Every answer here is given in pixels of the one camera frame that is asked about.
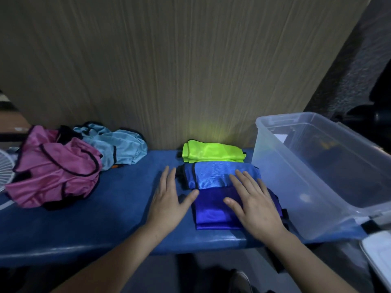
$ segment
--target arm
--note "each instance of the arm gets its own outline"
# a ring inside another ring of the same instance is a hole
[[[168,174],[167,166],[161,175],[146,224],[53,292],[120,292],[149,253],[175,229],[198,196],[198,190],[195,190],[183,203],[178,202],[175,170]]]
[[[243,226],[277,256],[303,293],[357,293],[339,275],[287,231],[271,200],[267,187],[247,172],[235,172],[230,179],[240,195],[243,208],[233,199],[224,202]]]

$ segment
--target white fan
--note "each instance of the white fan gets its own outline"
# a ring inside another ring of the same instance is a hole
[[[14,178],[12,169],[15,162],[12,157],[5,151],[0,149],[0,192],[2,192],[7,183],[10,183]]]

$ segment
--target shoe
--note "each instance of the shoe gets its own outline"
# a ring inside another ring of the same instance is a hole
[[[233,270],[228,293],[253,293],[250,281],[244,272]]]

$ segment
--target folded purple cloth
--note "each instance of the folded purple cloth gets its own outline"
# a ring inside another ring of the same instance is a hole
[[[280,203],[271,192],[271,198],[282,217]],[[242,200],[235,187],[214,187],[201,189],[194,202],[196,229],[243,229],[235,213],[223,202],[225,197],[236,200],[242,207]]]

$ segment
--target fabric pile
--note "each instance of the fabric pile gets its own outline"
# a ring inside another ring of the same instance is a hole
[[[101,171],[114,164],[135,164],[147,154],[141,134],[111,132],[97,123],[73,130],[33,126],[19,148],[14,180],[5,186],[20,207],[61,209],[88,197]]]
[[[194,202],[196,229],[243,229],[235,213],[223,202],[230,197],[242,206],[229,175],[238,169],[257,180],[261,178],[259,169],[243,162],[246,154],[240,148],[224,144],[191,140],[183,146],[182,157],[189,163],[178,167],[177,178],[187,188],[199,190]],[[285,217],[278,197],[268,190],[279,215]]]

